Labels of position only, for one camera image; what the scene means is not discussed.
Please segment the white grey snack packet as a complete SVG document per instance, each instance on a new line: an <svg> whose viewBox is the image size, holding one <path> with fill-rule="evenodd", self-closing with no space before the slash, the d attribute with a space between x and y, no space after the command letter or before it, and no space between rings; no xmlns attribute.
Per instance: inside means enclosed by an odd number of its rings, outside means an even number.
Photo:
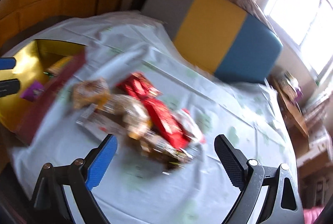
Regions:
<svg viewBox="0 0 333 224"><path fill-rule="evenodd" d="M143 103L129 95L112 94L101 111L121 115L128 136L135 140L140 140L152 127L150 116Z"/></svg>

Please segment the nut bar orange packet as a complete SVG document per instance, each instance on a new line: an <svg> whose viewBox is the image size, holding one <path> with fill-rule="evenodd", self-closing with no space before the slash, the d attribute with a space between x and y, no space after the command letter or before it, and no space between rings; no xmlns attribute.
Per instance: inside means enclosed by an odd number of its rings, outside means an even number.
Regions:
<svg viewBox="0 0 333 224"><path fill-rule="evenodd" d="M109 86L103 78L85 80L73 86L72 101L75 110L91 104L103 106L110 98Z"/></svg>

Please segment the dark red candy packets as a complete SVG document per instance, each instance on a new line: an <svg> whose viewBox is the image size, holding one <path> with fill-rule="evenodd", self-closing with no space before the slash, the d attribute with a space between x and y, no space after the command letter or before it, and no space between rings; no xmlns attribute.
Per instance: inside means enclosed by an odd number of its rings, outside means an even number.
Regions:
<svg viewBox="0 0 333 224"><path fill-rule="evenodd" d="M156 98L161 92L141 73L134 72L117 84L116 88L135 99Z"/></svg>

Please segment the brown gold chocolate packet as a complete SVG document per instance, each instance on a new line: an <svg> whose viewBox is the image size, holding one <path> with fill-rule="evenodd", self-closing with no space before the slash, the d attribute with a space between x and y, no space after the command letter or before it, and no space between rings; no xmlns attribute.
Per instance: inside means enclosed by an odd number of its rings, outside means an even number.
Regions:
<svg viewBox="0 0 333 224"><path fill-rule="evenodd" d="M166 171L184 168L193 161L194 156L185 149L174 148L167 140L155 132L149 131L139 140L142 155L159 161Z"/></svg>

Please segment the white red snack packet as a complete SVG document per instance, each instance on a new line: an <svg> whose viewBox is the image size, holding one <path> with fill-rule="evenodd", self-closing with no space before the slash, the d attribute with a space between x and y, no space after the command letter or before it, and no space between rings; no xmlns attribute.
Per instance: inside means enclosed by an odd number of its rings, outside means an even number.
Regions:
<svg viewBox="0 0 333 224"><path fill-rule="evenodd" d="M171 114L176 122L178 122L181 129L183 130L185 137L190 141L191 144L196 145L205 143L204 134L187 109L176 110Z"/></svg>

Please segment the purple snack packet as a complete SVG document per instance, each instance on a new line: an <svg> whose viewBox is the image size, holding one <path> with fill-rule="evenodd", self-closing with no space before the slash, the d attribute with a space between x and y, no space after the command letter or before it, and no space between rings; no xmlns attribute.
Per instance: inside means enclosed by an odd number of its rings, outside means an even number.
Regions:
<svg viewBox="0 0 333 224"><path fill-rule="evenodd" d="M38 82L34 81L22 94L20 95L20 98L25 99L29 102L34 102L39 95L44 91L44 86Z"/></svg>

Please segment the gold tin box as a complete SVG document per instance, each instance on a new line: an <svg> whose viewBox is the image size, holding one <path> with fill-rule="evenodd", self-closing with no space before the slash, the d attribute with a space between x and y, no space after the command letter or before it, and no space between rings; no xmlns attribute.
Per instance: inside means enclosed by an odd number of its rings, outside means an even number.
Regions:
<svg viewBox="0 0 333 224"><path fill-rule="evenodd" d="M29 145L58 92L86 62L85 46L60 40L35 39L14 54L16 66L1 71L1 80L17 79L17 93L1 98L1 124ZM34 101L21 98L33 82L44 91Z"/></svg>

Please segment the wooden side table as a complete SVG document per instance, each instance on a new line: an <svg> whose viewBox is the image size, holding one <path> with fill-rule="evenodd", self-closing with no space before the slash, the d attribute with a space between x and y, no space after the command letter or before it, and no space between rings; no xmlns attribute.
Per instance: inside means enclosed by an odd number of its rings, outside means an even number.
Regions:
<svg viewBox="0 0 333 224"><path fill-rule="evenodd" d="M281 90L277 80L273 76L269 77L269 83L278 93L279 107L282 109L282 115L286 126L288 128L297 128L303 137L309 138L309 132L305 124L305 119L299 108L294 105L283 90Z"/></svg>

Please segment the large red snack bag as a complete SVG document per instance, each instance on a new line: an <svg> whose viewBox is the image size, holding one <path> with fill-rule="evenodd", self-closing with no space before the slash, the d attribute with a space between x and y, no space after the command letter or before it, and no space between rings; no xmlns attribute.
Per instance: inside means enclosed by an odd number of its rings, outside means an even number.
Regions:
<svg viewBox="0 0 333 224"><path fill-rule="evenodd" d="M176 150L185 149L189 140L185 137L183 130L173 118L168 107L162 101L150 97L143 99L141 102L161 136Z"/></svg>

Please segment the tissue box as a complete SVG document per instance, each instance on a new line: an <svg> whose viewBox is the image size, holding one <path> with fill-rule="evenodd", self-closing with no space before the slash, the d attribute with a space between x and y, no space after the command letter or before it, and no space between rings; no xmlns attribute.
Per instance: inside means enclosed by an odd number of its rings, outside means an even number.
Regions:
<svg viewBox="0 0 333 224"><path fill-rule="evenodd" d="M298 80L286 71L280 80L282 91L287 95L293 104L299 102L303 97L303 92L299 86Z"/></svg>

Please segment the grey yellow blue chair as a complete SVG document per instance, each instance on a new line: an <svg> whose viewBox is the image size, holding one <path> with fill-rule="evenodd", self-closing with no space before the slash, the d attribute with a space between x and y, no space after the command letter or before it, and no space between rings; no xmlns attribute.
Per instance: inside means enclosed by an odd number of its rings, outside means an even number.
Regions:
<svg viewBox="0 0 333 224"><path fill-rule="evenodd" d="M228 0L146 0L179 54L222 82L263 83L283 45L258 18Z"/></svg>

